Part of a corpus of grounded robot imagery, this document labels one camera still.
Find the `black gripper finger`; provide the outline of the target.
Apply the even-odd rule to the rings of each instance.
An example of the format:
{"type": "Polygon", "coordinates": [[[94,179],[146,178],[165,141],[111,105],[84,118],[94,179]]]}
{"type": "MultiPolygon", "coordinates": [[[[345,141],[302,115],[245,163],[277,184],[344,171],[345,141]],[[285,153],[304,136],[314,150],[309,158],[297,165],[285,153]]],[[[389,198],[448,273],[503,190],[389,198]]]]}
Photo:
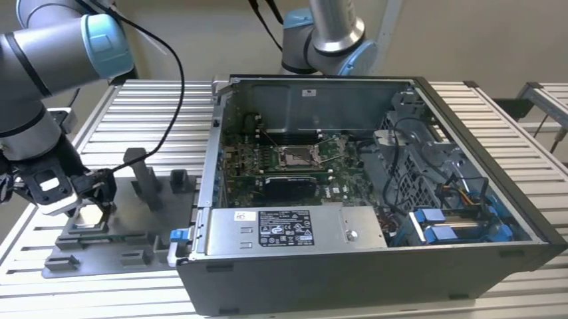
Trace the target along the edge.
{"type": "Polygon", "coordinates": [[[94,203],[103,213],[115,211],[118,186],[111,169],[99,169],[74,177],[74,187],[83,201],[94,203]]]}

